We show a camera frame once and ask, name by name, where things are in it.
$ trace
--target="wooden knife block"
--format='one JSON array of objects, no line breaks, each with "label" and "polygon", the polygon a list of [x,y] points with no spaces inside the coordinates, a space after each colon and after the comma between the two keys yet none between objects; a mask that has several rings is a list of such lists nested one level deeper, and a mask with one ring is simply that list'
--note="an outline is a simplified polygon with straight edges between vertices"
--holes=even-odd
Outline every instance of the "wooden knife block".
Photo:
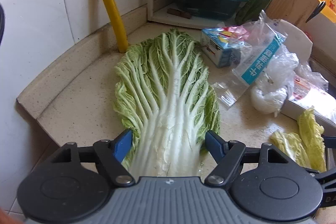
[{"label": "wooden knife block", "polygon": [[319,3],[319,0],[271,0],[266,14],[271,19],[286,20],[303,30],[306,20]]}]

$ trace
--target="beige stone countertop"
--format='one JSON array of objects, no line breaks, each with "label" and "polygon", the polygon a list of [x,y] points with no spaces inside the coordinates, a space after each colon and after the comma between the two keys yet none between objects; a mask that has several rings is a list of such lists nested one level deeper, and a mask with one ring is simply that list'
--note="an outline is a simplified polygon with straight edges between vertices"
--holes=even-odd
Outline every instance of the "beige stone countertop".
[{"label": "beige stone countertop", "polygon": [[[154,38],[167,32],[171,26],[147,23],[129,34],[130,44]],[[179,28],[187,31],[196,40],[201,32],[194,29]],[[115,84],[119,81],[114,66],[122,54],[108,52],[91,63],[75,77],[44,109],[37,118],[43,129],[59,144],[74,141],[78,146],[90,146],[101,139],[114,139],[124,128],[120,118],[113,111]],[[228,68],[218,69],[203,55],[209,67],[209,82],[222,81]],[[246,92],[230,110],[220,105],[220,135],[224,140],[238,140],[247,147],[260,147],[275,131],[298,132],[296,121],[279,114],[264,115],[256,111],[250,102],[250,93]],[[203,168],[203,177],[216,165],[209,155]],[[336,219],[336,208],[320,210],[317,221],[332,223]]]}]

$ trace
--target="teal label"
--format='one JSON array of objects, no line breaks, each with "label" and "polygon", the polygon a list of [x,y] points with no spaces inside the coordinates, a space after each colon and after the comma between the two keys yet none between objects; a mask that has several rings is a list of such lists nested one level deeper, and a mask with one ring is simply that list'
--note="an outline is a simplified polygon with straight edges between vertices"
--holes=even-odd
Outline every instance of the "teal label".
[{"label": "teal label", "polygon": [[282,40],[275,37],[267,48],[259,55],[253,64],[241,76],[246,83],[251,85],[263,69],[267,66],[268,62],[280,47]]}]

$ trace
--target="cabbage leaf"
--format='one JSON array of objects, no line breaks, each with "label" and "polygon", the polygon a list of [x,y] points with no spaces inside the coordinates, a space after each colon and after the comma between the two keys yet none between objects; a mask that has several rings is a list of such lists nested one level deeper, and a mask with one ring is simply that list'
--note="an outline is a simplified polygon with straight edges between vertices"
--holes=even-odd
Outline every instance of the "cabbage leaf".
[{"label": "cabbage leaf", "polygon": [[217,97],[195,43],[171,29],[129,47],[115,67],[114,110],[133,130],[123,164],[135,178],[197,175],[205,133],[219,131]]}]

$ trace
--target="yellow pipe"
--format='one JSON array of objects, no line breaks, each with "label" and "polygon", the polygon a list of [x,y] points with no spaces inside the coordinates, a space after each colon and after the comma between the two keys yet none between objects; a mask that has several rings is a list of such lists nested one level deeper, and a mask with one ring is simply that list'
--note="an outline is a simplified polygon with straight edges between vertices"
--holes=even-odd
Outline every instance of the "yellow pipe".
[{"label": "yellow pipe", "polygon": [[109,15],[115,37],[117,38],[118,50],[121,53],[126,52],[128,48],[127,35],[124,24],[121,20],[115,0],[103,0],[107,14]]}]

